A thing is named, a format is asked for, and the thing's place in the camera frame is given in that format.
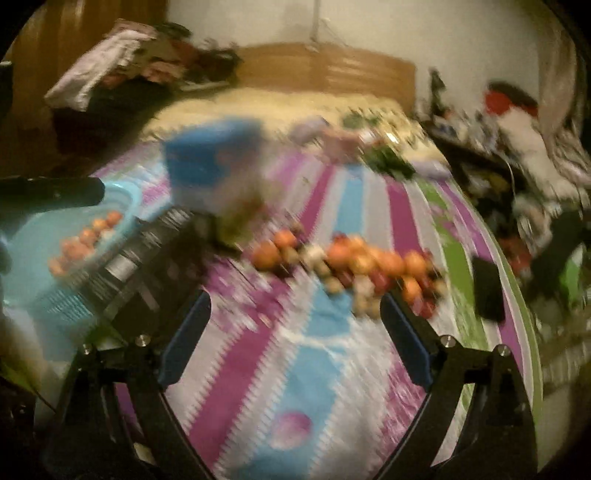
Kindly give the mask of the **large rough brown orange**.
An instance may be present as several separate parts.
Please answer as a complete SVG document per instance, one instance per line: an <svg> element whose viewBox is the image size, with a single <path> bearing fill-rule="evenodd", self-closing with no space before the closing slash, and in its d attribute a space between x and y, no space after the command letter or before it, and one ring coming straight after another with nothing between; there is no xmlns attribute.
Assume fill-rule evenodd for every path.
<svg viewBox="0 0 591 480"><path fill-rule="evenodd" d="M283 257L281 257L280 249L273 241L261 242L250 257L250 263L259 271L273 271L281 262L283 262Z"/></svg>

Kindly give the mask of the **blue plastic colander basket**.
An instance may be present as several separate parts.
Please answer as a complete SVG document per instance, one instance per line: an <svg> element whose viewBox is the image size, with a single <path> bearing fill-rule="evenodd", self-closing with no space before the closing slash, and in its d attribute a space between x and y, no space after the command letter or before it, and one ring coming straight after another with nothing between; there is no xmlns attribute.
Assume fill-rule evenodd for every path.
<svg viewBox="0 0 591 480"><path fill-rule="evenodd" d="M106 252L132 229L141 203L142 193L137 185L128 181L107 181L103 199L94 206L32 216L8 241L7 252L12 266L2 277L4 305L25 307L56 290L60 280L50 273L49 263L65 257L64 242L90 229L95 220L117 211L122 215L121 220L93 247L94 255Z"/></svg>

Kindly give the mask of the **black smartphone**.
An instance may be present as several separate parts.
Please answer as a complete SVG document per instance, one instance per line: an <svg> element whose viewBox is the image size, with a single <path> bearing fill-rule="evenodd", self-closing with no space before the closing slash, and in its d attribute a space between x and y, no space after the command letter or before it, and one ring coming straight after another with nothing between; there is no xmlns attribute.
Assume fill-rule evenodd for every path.
<svg viewBox="0 0 591 480"><path fill-rule="evenodd" d="M497 265L481 257L472 258L475 312L485 320L505 321L503 288Z"/></svg>

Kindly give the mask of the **black product box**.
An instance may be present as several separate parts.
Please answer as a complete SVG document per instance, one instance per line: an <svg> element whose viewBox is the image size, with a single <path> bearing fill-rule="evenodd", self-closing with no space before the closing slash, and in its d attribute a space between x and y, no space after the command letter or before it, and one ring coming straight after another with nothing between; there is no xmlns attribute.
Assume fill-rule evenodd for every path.
<svg viewBox="0 0 591 480"><path fill-rule="evenodd" d="M214 226L211 214L168 207L59 280L34 301L30 316L75 343L100 324L122 327L123 338L134 318L152 329L197 290Z"/></svg>

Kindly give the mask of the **purple striped floral bedsheet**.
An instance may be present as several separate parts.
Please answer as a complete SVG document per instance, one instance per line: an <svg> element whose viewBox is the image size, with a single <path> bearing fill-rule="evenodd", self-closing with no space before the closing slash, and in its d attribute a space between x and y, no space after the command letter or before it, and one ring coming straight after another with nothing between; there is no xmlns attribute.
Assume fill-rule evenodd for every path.
<svg viewBox="0 0 591 480"><path fill-rule="evenodd" d="M451 180L398 182L305 154L277 157L279 193L263 237L301 221L315 248L335 233L376 249L427 250L447 292L432 325L464 346L513 351L534 410L543 388L534 324L484 220ZM472 258L499 269L505 321L475 312ZM219 479L368 479L396 449L425 397L384 325L353 313L305 270L286 281L219 262L213 310L183 376L166 392L191 445Z"/></svg>

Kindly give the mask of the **blue green cardboard box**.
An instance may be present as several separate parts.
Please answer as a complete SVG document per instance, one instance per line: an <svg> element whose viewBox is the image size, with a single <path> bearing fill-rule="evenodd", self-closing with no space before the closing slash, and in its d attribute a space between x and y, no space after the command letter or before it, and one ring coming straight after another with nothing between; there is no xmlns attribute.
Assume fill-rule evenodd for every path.
<svg viewBox="0 0 591 480"><path fill-rule="evenodd" d="M162 142L172 203L228 221L249 220L263 205L263 125L226 117Z"/></svg>

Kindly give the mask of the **big orange mandarin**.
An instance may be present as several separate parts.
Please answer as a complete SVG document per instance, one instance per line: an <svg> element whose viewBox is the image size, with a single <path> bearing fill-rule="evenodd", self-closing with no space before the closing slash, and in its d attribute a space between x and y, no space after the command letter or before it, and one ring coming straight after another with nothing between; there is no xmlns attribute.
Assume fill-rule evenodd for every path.
<svg viewBox="0 0 591 480"><path fill-rule="evenodd" d="M349 244L344 241L332 243L327 250L325 262L329 268L335 271L342 271L349 268L352 259L352 250Z"/></svg>

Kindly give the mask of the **cream zigzag quilt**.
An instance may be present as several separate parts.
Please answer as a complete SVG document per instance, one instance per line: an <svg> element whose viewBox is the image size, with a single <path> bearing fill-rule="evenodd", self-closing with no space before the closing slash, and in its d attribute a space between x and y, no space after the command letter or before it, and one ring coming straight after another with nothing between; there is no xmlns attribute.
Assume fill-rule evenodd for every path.
<svg viewBox="0 0 591 480"><path fill-rule="evenodd" d="M236 88L204 98L178 100L157 111L142 127L143 140L162 140L192 126L226 117L254 118L263 123L266 136L287 136L298 122L320 116L329 125L359 114L376 123L384 133L400 141L401 150L421 147L425 130L410 119L393 99L372 94L329 94L322 92L280 92Z"/></svg>

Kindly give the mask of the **green leafy vegetables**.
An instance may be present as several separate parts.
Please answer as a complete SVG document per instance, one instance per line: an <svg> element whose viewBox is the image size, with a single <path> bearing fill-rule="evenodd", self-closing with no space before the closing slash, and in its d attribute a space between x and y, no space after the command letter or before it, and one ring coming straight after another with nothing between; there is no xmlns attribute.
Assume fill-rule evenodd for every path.
<svg viewBox="0 0 591 480"><path fill-rule="evenodd" d="M408 180L415 176L414 167L404 160L394 148L382 145L363 153L363 162L377 174L396 180Z"/></svg>

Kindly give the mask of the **pile of clothes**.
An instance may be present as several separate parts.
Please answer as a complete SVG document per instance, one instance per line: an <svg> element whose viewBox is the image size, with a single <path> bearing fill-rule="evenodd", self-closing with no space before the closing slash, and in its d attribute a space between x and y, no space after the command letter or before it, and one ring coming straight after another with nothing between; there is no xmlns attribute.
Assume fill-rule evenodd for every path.
<svg viewBox="0 0 591 480"><path fill-rule="evenodd" d="M541 195L560 200L586 196L590 190L590 154L576 127L567 125L545 138L537 101L503 81L489 83L485 106L495 118L508 154Z"/></svg>

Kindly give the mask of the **wooden headboard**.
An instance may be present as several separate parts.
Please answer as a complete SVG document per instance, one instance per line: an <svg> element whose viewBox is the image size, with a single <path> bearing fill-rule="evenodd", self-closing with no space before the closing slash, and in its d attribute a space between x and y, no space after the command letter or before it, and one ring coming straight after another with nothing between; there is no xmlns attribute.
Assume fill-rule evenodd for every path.
<svg viewBox="0 0 591 480"><path fill-rule="evenodd" d="M369 94L415 107L415 64L332 43L270 43L243 47L236 68L243 87L329 94Z"/></svg>

